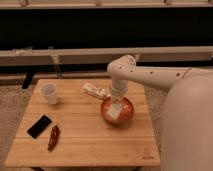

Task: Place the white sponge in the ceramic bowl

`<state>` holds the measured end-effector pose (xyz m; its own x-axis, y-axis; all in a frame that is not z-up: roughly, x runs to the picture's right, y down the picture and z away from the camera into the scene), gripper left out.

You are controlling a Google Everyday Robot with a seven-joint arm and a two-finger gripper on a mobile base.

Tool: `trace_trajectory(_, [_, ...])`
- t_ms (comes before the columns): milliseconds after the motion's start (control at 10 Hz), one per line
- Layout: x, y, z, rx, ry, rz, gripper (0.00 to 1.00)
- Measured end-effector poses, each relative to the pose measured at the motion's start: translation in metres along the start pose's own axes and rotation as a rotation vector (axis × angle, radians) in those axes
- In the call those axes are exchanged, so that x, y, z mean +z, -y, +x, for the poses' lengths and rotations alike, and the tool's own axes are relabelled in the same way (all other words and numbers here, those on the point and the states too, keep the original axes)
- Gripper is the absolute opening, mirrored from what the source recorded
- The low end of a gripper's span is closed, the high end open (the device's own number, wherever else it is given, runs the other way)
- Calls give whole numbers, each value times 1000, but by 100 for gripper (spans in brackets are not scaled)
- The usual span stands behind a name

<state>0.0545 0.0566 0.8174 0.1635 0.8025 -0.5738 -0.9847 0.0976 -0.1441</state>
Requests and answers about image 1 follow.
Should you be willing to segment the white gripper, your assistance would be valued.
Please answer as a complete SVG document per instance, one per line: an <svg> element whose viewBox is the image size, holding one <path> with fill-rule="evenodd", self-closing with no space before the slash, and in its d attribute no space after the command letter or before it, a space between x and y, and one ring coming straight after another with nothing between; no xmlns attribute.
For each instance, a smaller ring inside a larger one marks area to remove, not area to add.
<svg viewBox="0 0 213 171"><path fill-rule="evenodd" d="M125 80L112 79L110 81L110 94L113 101L121 101L126 94L128 82Z"/></svg>

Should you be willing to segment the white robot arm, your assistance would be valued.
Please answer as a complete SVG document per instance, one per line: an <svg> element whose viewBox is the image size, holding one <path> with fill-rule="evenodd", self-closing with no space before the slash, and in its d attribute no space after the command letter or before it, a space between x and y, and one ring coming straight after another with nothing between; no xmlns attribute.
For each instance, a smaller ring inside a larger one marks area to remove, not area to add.
<svg viewBox="0 0 213 171"><path fill-rule="evenodd" d="M213 171L213 70L140 67L131 55L107 66L114 96L130 81L168 92L162 113L161 171Z"/></svg>

